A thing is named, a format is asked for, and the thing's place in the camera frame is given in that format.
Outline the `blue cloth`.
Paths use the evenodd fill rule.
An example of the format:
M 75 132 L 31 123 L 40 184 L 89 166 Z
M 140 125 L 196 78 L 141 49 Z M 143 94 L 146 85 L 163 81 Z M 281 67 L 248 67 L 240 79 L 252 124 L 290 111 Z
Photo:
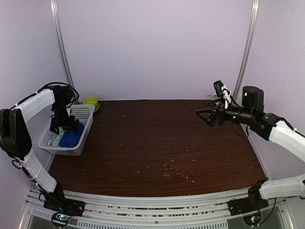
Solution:
M 59 143 L 59 147 L 67 147 L 73 148 L 78 144 L 81 135 L 84 131 L 84 125 L 82 123 L 78 123 L 77 131 L 64 131 L 62 139 Z

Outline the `mint green towel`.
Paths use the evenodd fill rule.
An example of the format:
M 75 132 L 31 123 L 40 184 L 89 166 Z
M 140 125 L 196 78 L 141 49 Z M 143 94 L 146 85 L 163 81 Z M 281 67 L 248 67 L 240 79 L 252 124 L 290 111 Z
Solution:
M 52 139 L 49 141 L 49 146 L 51 146 L 51 147 L 58 147 L 59 143 L 60 143 L 60 141 L 62 139 L 62 136 L 63 136 L 63 134 L 54 135 L 52 137 Z

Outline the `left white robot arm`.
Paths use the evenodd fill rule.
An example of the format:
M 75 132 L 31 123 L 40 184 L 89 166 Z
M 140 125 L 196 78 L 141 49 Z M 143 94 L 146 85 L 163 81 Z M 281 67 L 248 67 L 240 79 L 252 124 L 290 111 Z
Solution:
M 47 201 L 58 212 L 69 204 L 63 188 L 43 167 L 32 148 L 27 122 L 46 107 L 51 106 L 50 131 L 77 131 L 79 121 L 68 114 L 68 108 L 79 99 L 79 93 L 69 84 L 51 82 L 23 98 L 8 109 L 0 111 L 0 147 L 12 158 L 12 164 L 43 192 Z

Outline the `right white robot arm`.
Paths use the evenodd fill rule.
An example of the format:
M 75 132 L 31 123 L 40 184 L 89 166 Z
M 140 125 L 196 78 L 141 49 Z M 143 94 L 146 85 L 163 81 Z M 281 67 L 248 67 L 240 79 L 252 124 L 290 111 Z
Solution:
M 264 91 L 255 86 L 242 89 L 242 103 L 238 104 L 231 91 L 221 81 L 213 84 L 216 100 L 208 102 L 208 107 L 197 110 L 196 115 L 210 127 L 223 126 L 225 122 L 243 124 L 265 141 L 285 149 L 304 161 L 305 135 L 293 127 L 284 117 L 264 112 Z M 304 174 L 278 180 L 259 181 L 248 190 L 244 200 L 247 210 L 255 210 L 263 200 L 273 198 L 305 197 Z

